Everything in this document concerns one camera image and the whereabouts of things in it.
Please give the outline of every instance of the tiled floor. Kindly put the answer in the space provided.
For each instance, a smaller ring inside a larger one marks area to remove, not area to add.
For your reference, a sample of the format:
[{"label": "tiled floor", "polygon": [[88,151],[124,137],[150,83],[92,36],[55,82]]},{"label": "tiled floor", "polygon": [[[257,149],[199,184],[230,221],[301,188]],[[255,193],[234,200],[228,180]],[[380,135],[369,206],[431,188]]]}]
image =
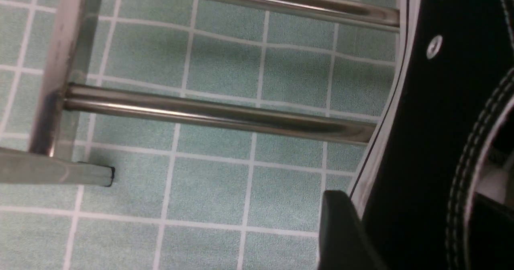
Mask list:
[{"label": "tiled floor", "polygon": [[[396,0],[361,0],[395,6]],[[0,0],[0,146],[26,149],[57,0]],[[104,0],[88,84],[376,121],[395,36],[207,0]],[[82,114],[111,188],[0,185],[0,268],[314,269],[365,148]]]}]

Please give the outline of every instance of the metal rod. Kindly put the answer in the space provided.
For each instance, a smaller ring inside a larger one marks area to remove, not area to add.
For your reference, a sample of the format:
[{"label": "metal rod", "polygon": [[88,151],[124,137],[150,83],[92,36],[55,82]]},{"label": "metal rod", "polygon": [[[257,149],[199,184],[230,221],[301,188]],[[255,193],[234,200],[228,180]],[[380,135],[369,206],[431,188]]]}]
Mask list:
[{"label": "metal rod", "polygon": [[64,109],[367,144],[375,124],[70,84]]},{"label": "metal rod", "polygon": [[214,0],[290,15],[399,32],[400,12],[352,0]]}]

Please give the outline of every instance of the metal eyelet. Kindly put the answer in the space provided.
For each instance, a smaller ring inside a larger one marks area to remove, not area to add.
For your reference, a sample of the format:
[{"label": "metal eyelet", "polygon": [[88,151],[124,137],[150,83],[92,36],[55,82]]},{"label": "metal eyelet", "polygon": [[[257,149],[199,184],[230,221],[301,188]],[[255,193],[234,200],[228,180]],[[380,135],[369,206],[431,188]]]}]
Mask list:
[{"label": "metal eyelet", "polygon": [[432,38],[430,41],[428,48],[426,49],[426,57],[428,59],[432,59],[437,55],[439,49],[441,48],[441,44],[443,43],[443,37],[441,35],[437,35]]}]

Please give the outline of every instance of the chrome bar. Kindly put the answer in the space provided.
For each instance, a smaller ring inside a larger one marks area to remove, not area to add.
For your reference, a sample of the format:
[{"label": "chrome bar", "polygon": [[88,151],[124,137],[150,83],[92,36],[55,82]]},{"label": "chrome bar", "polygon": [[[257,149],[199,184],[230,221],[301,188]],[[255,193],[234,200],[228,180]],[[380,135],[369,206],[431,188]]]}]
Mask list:
[{"label": "chrome bar", "polygon": [[63,111],[69,82],[85,83],[102,0],[60,0],[28,151],[70,160],[79,115]]},{"label": "chrome bar", "polygon": [[375,124],[70,84],[64,109],[367,144]]},{"label": "chrome bar", "polygon": [[323,21],[399,32],[400,12],[352,0],[214,0]]}]

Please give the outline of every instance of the chair leg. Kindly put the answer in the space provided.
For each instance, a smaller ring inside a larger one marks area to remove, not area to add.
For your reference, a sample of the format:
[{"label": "chair leg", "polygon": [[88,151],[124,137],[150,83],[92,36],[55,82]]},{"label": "chair leg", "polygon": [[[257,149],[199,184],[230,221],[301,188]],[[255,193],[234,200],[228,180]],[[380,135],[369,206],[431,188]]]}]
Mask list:
[{"label": "chair leg", "polygon": [[0,147],[0,183],[111,186],[114,168]]}]

